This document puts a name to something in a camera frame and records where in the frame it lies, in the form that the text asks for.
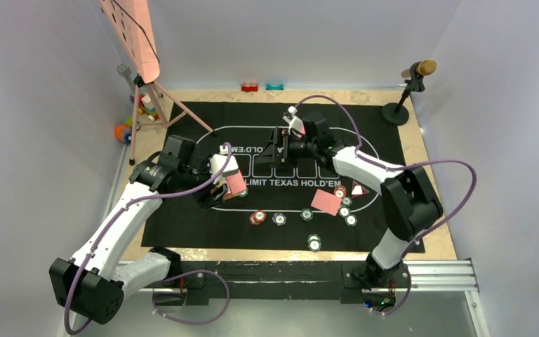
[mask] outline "white oval line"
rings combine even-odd
[[[276,126],[259,126],[259,125],[225,125],[225,126],[221,126],[219,128],[215,128],[214,131],[218,131],[218,130],[222,130],[224,128],[275,128]],[[330,127],[331,129],[333,130],[341,130],[341,131],[346,131],[346,132],[350,132],[352,134],[356,134],[354,131],[352,130],[348,130],[347,128],[340,128],[338,126],[332,126]],[[198,139],[195,144],[199,144],[199,142],[201,142],[205,137],[207,137],[208,135],[210,135],[211,132],[208,132],[208,133],[205,133],[202,137],[200,137],[200,139]],[[375,150],[373,144],[371,144],[371,142],[369,142],[365,137],[363,137],[361,135],[361,139],[364,140],[368,146],[371,147],[371,149],[373,150],[373,152],[375,153],[375,157],[377,159],[379,159],[379,154],[377,153],[377,150]],[[358,209],[351,209],[350,210],[350,213],[354,213],[354,212],[358,212],[358,211],[362,211],[363,209],[369,207],[373,202],[375,202],[375,200],[377,200],[377,198],[379,197],[379,194],[376,194],[375,193],[375,196],[372,198],[372,200],[370,200],[366,205],[362,206],[361,208],[358,208]],[[255,212],[255,211],[258,211],[257,209],[219,209],[218,207],[212,207],[211,209],[215,209],[216,211],[224,211],[224,212]],[[280,212],[280,213],[292,213],[292,212],[297,212],[297,213],[300,213],[301,210],[292,210],[292,209],[286,209],[286,210],[273,210],[273,209],[266,209],[264,210],[266,212]],[[313,213],[325,213],[323,211],[313,211]]]

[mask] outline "black stand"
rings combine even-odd
[[[396,126],[404,125],[410,117],[408,109],[404,107],[404,101],[410,96],[411,92],[421,92],[425,90],[425,86],[422,84],[422,78],[424,78],[424,76],[416,72],[416,67],[418,67],[419,64],[420,62],[417,62],[410,67],[410,79],[404,81],[406,82],[406,88],[401,94],[400,101],[398,103],[387,103],[381,108],[381,116],[387,123]]]

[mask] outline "white wall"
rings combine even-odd
[[[460,0],[149,0],[171,88],[396,86],[431,55]]]
[[[0,1],[0,336],[54,336],[48,268],[93,233],[131,113],[92,4]]]
[[[458,257],[474,259],[494,336],[539,336],[539,1],[464,0],[432,57],[414,97],[429,155],[479,174],[451,222]],[[468,174],[434,171],[451,209]]]

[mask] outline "wooden table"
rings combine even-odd
[[[336,99],[346,105],[384,105],[397,102],[401,95],[400,91],[258,91],[244,93],[241,91],[174,91],[178,99],[182,101],[204,102],[250,102],[250,103],[296,103],[299,100],[314,94],[323,94]],[[327,100],[315,98],[307,103],[332,104]],[[161,99],[162,109],[167,117],[172,111],[173,102],[169,99]],[[427,160],[425,144],[416,121],[414,109],[410,100],[406,100],[405,106],[410,112],[410,120],[399,127],[400,141],[404,150],[404,158],[407,164]],[[162,149],[166,137],[166,129],[142,128],[138,134],[137,147],[135,149],[135,162],[140,163],[151,153]],[[127,165],[119,188],[124,188],[133,167]],[[426,168],[427,174],[434,185],[434,179],[430,167]],[[142,258],[149,248],[141,247],[144,225],[141,226],[133,241],[122,257],[124,261],[132,261]],[[441,226],[433,233],[424,238],[425,253],[410,253],[407,260],[455,260],[455,251],[451,243],[451,237],[447,225]],[[273,251],[257,249],[196,249],[196,248],[172,248],[182,256],[183,260],[364,260],[368,252],[337,252],[337,251]]]

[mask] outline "round black base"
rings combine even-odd
[[[381,116],[389,124],[397,126],[404,125],[410,116],[408,109],[402,105],[400,110],[395,112],[397,106],[398,103],[387,103],[386,105],[383,105],[383,108],[381,108]]]

